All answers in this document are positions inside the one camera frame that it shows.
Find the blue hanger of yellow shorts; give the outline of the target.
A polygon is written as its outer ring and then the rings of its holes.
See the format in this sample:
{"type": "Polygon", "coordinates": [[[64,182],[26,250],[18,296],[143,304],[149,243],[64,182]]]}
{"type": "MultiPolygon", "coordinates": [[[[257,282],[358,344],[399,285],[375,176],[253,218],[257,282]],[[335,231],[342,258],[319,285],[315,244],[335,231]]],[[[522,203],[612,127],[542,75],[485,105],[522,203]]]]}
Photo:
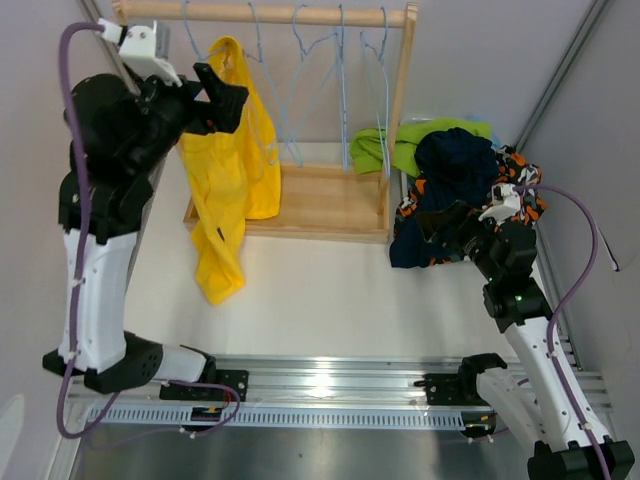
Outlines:
{"type": "Polygon", "coordinates": [[[182,0],[181,1],[181,13],[182,13],[183,26],[185,28],[185,31],[186,31],[187,35],[188,35],[190,45],[192,47],[192,50],[193,50],[194,54],[197,57],[197,60],[199,62],[205,62],[205,61],[208,61],[210,58],[212,58],[215,54],[224,52],[226,50],[226,47],[225,46],[219,47],[219,48],[213,50],[212,52],[205,53],[205,54],[203,54],[200,51],[200,49],[198,47],[198,44],[197,44],[197,41],[196,41],[196,38],[195,38],[195,36],[194,36],[194,34],[192,32],[192,29],[190,27],[189,19],[187,17],[189,3],[190,3],[189,0],[182,0]]]}

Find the blue hanger of navy shorts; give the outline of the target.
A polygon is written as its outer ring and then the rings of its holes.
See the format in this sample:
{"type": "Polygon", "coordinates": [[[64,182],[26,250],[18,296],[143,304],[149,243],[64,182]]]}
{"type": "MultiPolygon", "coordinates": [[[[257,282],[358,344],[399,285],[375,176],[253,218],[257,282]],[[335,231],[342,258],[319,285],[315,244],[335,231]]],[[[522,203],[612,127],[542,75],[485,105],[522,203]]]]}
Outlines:
{"type": "Polygon", "coordinates": [[[248,6],[251,10],[255,33],[256,33],[256,51],[257,55],[252,56],[250,54],[247,55],[248,58],[253,59],[260,67],[262,74],[264,76],[265,86],[261,88],[261,96],[264,108],[268,111],[271,122],[273,125],[273,139],[266,146],[266,149],[269,153],[275,152],[279,148],[279,130],[281,129],[281,113],[280,113],[280,103],[279,103],[279,94],[275,89],[275,84],[273,81],[273,77],[271,75],[268,63],[264,57],[264,50],[262,45],[262,36],[261,36],[261,27],[259,22],[259,17],[257,15],[257,9],[253,1],[248,2],[248,6]]]}

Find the navy blue shorts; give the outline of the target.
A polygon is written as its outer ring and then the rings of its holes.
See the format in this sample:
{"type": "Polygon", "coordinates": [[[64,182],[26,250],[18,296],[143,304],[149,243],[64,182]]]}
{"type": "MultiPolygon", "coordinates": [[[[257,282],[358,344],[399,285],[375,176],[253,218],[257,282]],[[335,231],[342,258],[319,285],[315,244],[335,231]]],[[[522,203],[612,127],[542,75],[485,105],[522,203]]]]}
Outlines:
{"type": "Polygon", "coordinates": [[[424,240],[416,215],[445,210],[458,200],[482,206],[499,176],[492,142],[459,127],[436,131],[420,141],[414,159],[419,175],[395,211],[391,266],[458,262],[461,256],[424,240]]]}

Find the yellow shorts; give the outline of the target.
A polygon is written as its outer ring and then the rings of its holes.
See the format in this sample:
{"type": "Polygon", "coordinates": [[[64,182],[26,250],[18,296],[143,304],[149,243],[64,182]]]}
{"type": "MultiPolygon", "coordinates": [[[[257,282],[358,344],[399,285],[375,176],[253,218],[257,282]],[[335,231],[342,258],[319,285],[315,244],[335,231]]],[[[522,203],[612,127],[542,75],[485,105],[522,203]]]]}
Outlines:
{"type": "Polygon", "coordinates": [[[209,53],[208,64],[223,81],[249,92],[235,133],[185,134],[180,140],[198,214],[191,231],[198,255],[195,280],[208,302],[219,305],[245,285],[239,254],[246,222],[280,213],[281,168],[276,129],[241,44],[221,37],[209,53]]]}

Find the camouflage patterned shorts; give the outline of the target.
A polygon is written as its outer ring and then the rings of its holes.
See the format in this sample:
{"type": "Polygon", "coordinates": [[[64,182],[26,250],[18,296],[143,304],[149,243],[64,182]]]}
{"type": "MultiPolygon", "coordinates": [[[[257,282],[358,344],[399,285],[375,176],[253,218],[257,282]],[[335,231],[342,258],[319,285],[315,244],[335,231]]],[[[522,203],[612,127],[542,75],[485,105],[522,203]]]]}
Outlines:
{"type": "MultiPolygon", "coordinates": [[[[517,186],[525,186],[527,190],[521,194],[520,211],[512,217],[511,220],[529,227],[534,226],[547,208],[544,200],[542,200],[538,193],[532,188],[542,180],[541,168],[528,163],[522,155],[517,153],[514,148],[508,145],[505,145],[494,152],[499,168],[499,176],[492,186],[499,183],[510,183],[517,186]]],[[[491,188],[484,204],[476,208],[484,210],[490,205],[490,203],[491,188]]]]}

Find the blue hanger of camouflage shorts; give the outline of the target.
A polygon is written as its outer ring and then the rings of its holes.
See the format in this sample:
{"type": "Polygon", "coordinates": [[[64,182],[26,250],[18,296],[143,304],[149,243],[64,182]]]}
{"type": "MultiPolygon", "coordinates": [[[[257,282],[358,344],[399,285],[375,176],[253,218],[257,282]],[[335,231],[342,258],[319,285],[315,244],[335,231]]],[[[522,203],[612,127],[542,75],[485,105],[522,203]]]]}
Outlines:
{"type": "Polygon", "coordinates": [[[331,66],[325,76],[321,79],[316,89],[312,91],[312,86],[307,85],[308,82],[313,83],[316,81],[313,73],[308,72],[309,68],[312,66],[311,56],[318,46],[322,46],[336,38],[335,28],[332,28],[329,33],[325,33],[306,45],[302,34],[298,30],[300,12],[306,8],[310,8],[310,5],[300,3],[294,10],[292,32],[298,44],[300,59],[294,72],[293,79],[291,80],[290,89],[286,96],[285,103],[282,107],[283,144],[286,152],[291,156],[293,163],[297,167],[304,166],[304,155],[298,144],[299,131],[304,126],[307,117],[315,108],[315,103],[324,89],[324,85],[329,75],[334,70],[334,66],[331,66]]]}

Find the lime green shorts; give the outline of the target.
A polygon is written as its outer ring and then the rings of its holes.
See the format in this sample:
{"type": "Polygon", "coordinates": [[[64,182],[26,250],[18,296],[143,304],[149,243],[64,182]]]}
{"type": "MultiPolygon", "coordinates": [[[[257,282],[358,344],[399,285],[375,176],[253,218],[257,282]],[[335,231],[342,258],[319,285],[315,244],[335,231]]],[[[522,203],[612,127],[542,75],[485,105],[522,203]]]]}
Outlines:
{"type": "Polygon", "coordinates": [[[387,151],[382,145],[382,141],[387,138],[386,131],[365,128],[356,132],[349,145],[353,168],[357,174],[379,172],[383,168],[387,153],[390,153],[395,169],[408,176],[417,177],[420,170],[414,156],[418,144],[431,133],[453,128],[466,130],[492,143],[493,128],[490,123],[456,117],[439,117],[429,121],[402,124],[397,128],[394,146],[388,145],[387,151]]]}

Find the blue hanger of green shorts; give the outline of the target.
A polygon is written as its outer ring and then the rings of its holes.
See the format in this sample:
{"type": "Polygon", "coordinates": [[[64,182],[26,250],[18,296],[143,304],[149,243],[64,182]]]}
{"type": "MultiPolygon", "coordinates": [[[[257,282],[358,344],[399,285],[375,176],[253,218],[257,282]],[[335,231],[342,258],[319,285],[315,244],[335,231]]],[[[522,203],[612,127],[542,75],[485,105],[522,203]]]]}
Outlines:
{"type": "Polygon", "coordinates": [[[346,73],[344,65],[344,48],[345,48],[345,13],[344,6],[338,6],[340,12],[340,23],[334,27],[335,37],[335,68],[339,82],[339,116],[340,116],[340,134],[341,134],[341,159],[342,169],[346,173],[349,169],[348,161],[348,139],[347,139],[347,98],[346,98],[346,73]]]}

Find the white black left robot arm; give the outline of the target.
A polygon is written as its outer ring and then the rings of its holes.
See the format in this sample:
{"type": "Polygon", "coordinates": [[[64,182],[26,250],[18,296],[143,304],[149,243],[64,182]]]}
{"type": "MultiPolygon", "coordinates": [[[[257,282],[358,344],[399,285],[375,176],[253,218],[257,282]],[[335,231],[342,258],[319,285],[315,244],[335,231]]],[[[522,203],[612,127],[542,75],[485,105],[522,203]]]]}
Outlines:
{"type": "Polygon", "coordinates": [[[80,376],[87,388],[111,394],[152,381],[177,382],[197,400],[217,387],[214,356],[186,346],[146,340],[125,330],[128,267],[154,194],[149,175],[185,133],[232,133],[249,92],[222,81],[206,63],[197,78],[166,84],[137,78],[132,93],[113,74],[78,83],[71,98],[84,143],[83,180],[73,166],[59,191],[70,288],[59,347],[42,366],[59,376],[80,376]]]}

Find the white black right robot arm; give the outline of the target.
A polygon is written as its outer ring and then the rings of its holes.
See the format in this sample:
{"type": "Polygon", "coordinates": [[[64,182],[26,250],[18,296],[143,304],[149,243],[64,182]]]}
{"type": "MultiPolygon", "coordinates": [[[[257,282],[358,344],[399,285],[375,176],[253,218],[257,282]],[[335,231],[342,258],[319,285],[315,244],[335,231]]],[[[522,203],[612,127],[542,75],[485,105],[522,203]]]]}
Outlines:
{"type": "Polygon", "coordinates": [[[488,403],[528,453],[531,479],[624,479],[635,463],[628,442],[612,438],[562,350],[553,313],[532,276],[536,235],[528,226],[484,217],[456,202],[420,212],[425,240],[468,257],[486,283],[484,306],[526,374],[522,387],[497,354],[463,359],[456,380],[468,403],[488,403]]]}

